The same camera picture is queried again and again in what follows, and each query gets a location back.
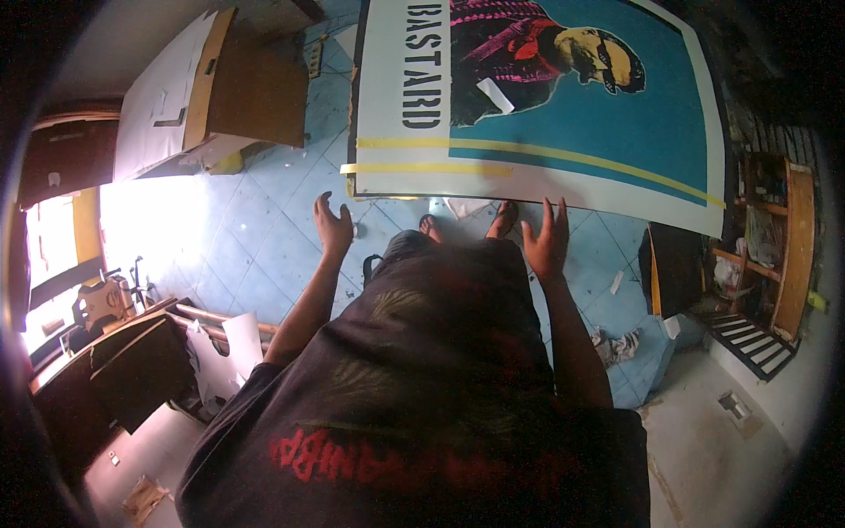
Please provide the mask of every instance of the shelf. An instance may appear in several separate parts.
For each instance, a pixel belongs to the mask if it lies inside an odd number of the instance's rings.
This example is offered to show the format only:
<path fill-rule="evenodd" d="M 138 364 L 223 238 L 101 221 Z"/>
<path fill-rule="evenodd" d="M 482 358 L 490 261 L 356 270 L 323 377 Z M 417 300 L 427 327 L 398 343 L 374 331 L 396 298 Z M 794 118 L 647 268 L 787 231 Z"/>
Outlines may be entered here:
<path fill-rule="evenodd" d="M 721 249 L 713 248 L 712 252 L 717 257 L 722 257 L 723 259 L 728 259 L 731 262 L 735 262 L 736 264 L 742 265 L 743 258 L 739 255 L 734 255 L 733 253 L 728 253 L 727 251 L 722 251 Z M 759 273 L 764 277 L 768 277 L 769 279 L 774 280 L 775 282 L 781 281 L 781 274 L 777 273 L 774 269 L 764 268 L 763 266 L 757 264 L 753 260 L 746 260 L 745 267 L 754 271 L 755 273 Z"/>
<path fill-rule="evenodd" d="M 747 205 L 748 204 L 748 202 L 745 200 L 745 198 L 737 198 L 733 202 L 736 205 Z M 766 203 L 763 203 L 763 202 L 751 202 L 751 206 L 756 207 L 757 209 L 766 210 L 766 211 L 772 213 L 773 215 L 778 215 L 778 216 L 786 216 L 787 213 L 788 213 L 787 208 L 783 207 L 782 205 L 766 204 Z"/>

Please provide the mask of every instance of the poster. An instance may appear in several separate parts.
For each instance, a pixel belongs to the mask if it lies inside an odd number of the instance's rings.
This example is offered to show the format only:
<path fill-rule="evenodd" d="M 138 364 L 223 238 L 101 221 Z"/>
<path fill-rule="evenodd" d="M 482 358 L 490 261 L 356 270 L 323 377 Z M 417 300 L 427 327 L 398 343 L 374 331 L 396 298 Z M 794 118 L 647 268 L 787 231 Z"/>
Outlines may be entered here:
<path fill-rule="evenodd" d="M 722 125 L 695 32 L 647 0 L 370 0 L 358 196 L 541 201 L 722 232 Z"/>

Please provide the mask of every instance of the feet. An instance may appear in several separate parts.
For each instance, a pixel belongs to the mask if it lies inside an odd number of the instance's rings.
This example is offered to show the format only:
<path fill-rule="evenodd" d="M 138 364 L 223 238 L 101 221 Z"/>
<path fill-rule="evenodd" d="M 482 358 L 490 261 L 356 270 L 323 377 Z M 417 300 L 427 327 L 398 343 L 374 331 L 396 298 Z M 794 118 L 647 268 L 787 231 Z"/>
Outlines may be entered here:
<path fill-rule="evenodd" d="M 425 215 L 420 219 L 420 232 L 423 235 L 428 235 L 437 243 L 443 241 L 443 233 L 438 229 L 437 218 L 434 215 Z"/>
<path fill-rule="evenodd" d="M 519 210 L 516 208 L 516 202 L 502 200 L 499 205 L 499 212 L 496 214 L 489 231 L 487 231 L 487 238 L 504 238 L 514 228 L 518 216 Z"/>

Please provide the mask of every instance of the person's hand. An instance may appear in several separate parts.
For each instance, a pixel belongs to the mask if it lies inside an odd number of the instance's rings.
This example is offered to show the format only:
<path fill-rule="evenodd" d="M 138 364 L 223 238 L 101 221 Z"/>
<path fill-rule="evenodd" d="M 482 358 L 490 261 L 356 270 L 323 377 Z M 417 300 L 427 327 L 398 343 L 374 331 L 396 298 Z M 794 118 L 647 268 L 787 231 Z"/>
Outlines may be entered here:
<path fill-rule="evenodd" d="M 326 191 L 314 202 L 314 223 L 323 243 L 323 257 L 340 264 L 352 244 L 352 217 L 346 204 L 341 205 L 341 217 L 335 216 L 329 209 L 329 196 L 331 191 Z"/>
<path fill-rule="evenodd" d="M 554 218 L 552 203 L 542 199 L 542 230 L 534 237 L 534 230 L 528 222 L 522 222 L 522 238 L 526 257 L 537 278 L 543 282 L 563 277 L 566 248 L 570 243 L 570 221 L 566 216 L 566 201 L 558 202 L 558 217 Z"/>

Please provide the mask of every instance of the white wall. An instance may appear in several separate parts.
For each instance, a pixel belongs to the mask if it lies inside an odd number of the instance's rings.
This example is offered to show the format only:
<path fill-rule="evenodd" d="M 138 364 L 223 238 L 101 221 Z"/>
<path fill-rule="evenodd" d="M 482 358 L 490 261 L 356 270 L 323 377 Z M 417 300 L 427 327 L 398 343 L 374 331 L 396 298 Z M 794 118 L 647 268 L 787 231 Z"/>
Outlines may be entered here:
<path fill-rule="evenodd" d="M 780 433 L 703 348 L 676 354 L 658 390 L 640 410 L 648 432 L 651 525 L 756 524 L 791 468 Z M 761 421 L 746 438 L 717 401 L 729 390 Z"/>
<path fill-rule="evenodd" d="M 47 102 L 121 97 L 168 42 L 205 10 L 237 5 L 263 35 L 299 30 L 308 17 L 290 0 L 110 0 L 68 54 Z"/>
<path fill-rule="evenodd" d="M 804 316 L 808 319 L 807 335 L 801 341 L 795 358 L 768 384 L 758 384 L 759 379 L 724 346 L 708 336 L 710 354 L 755 399 L 760 408 L 774 422 L 783 435 L 790 454 L 797 457 L 810 437 L 815 419 L 826 402 L 826 392 L 831 374 L 836 367 L 837 319 L 841 308 L 840 292 L 840 220 L 833 209 L 837 196 L 831 185 L 828 165 L 819 153 L 818 166 L 821 180 L 821 214 L 819 220 L 826 225 L 822 238 L 822 267 L 818 292 L 831 302 L 827 315 L 807 306 Z"/>

